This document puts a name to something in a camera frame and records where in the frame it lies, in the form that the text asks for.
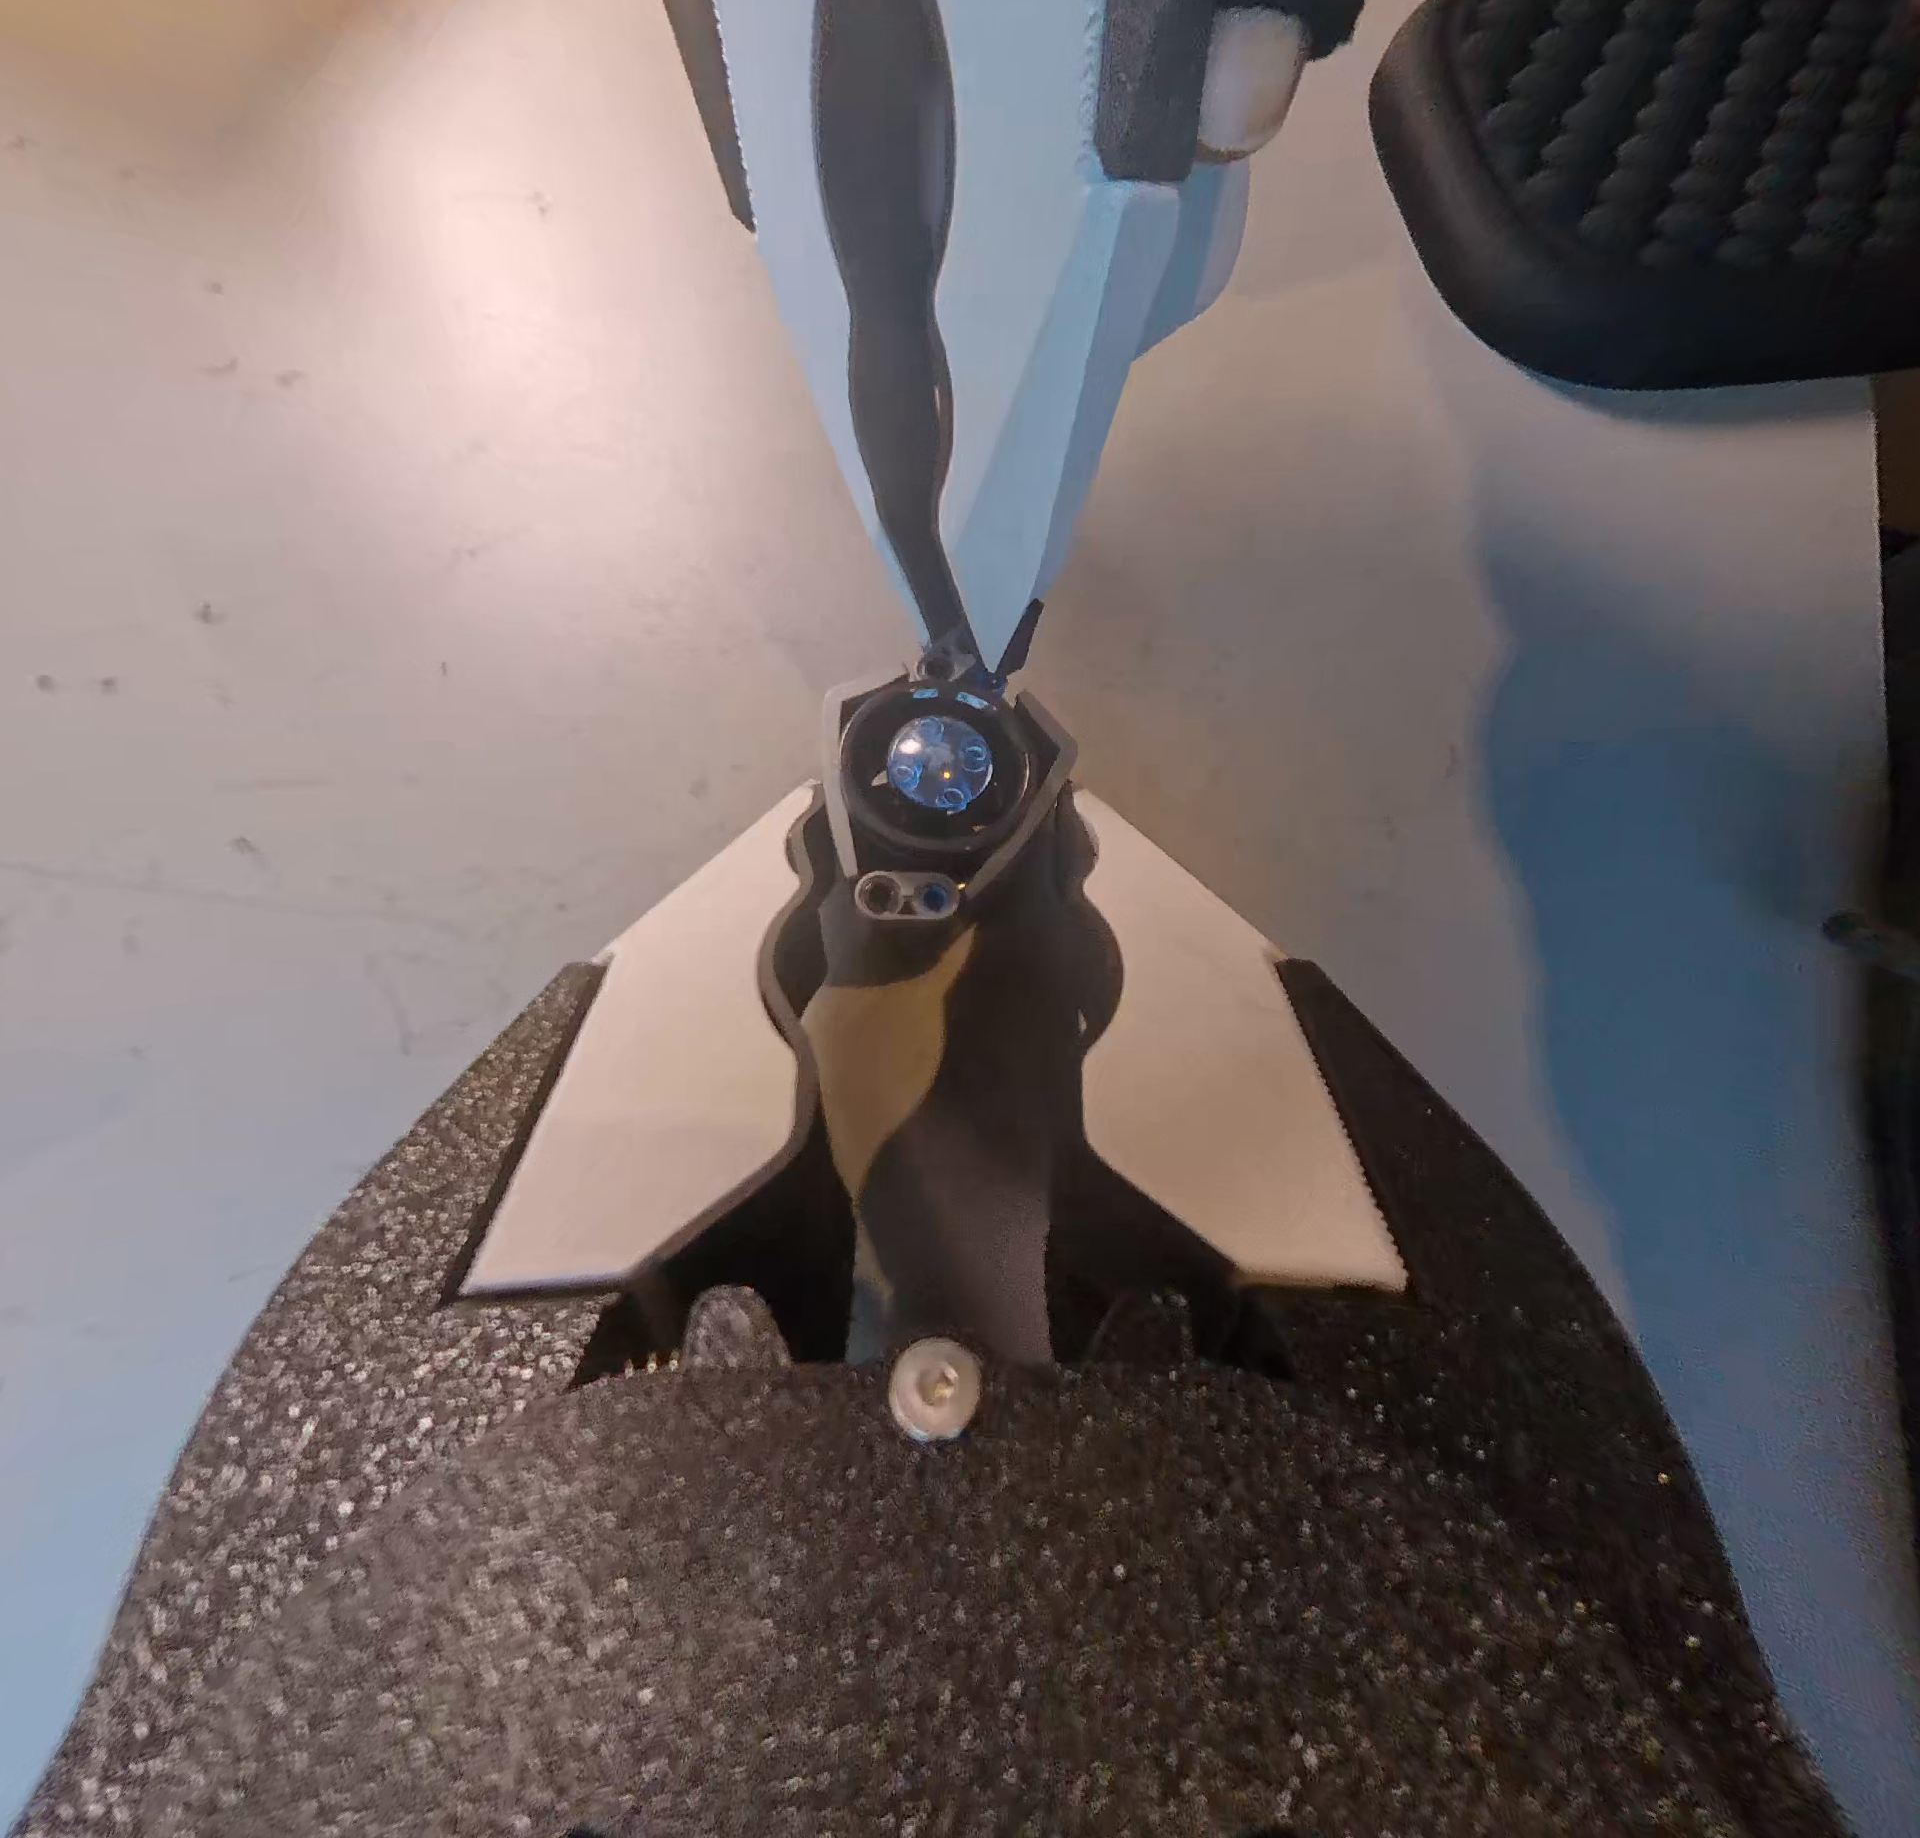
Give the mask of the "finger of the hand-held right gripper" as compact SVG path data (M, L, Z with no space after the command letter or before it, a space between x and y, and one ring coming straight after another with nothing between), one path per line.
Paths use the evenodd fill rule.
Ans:
M882 529L875 487L854 429L847 391L847 290L829 238L814 122L818 0L713 0L755 245L806 393L833 450L877 564L910 610L919 640L947 636L956 618L925 600Z
M1175 182L1105 170L1105 0L936 7L955 103L937 524L975 651L997 663L1061 574L1134 357L1224 290L1250 163L1195 159Z

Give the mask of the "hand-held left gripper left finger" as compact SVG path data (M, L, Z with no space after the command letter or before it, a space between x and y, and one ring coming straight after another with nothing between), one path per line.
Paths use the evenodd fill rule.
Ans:
M458 1297L606 1294L680 1250L793 1141L800 1064L759 959L803 897L799 784L617 931Z

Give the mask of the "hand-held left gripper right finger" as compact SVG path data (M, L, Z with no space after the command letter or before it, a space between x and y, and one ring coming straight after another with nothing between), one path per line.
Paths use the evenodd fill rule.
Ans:
M1122 966L1083 1065L1090 1152L1238 1280L1402 1288L1279 949L1108 801L1072 801L1094 844L1086 897Z

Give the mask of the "grey toy eye module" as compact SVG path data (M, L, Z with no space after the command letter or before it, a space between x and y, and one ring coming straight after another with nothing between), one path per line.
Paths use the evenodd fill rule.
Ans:
M971 912L1057 806L1078 741L1035 693L1009 693L1041 610L1025 606L994 670L949 635L904 672L829 691L822 801L860 918L921 927Z

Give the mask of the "grey desk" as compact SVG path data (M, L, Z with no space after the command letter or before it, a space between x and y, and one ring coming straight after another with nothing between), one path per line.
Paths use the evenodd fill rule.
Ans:
M1034 680L1588 1258L1863 1835L1916 1592L1849 966L1863 386L1582 395L1431 290L1366 0L1134 368ZM3 1820L227 1354L904 615L658 0L3 0Z

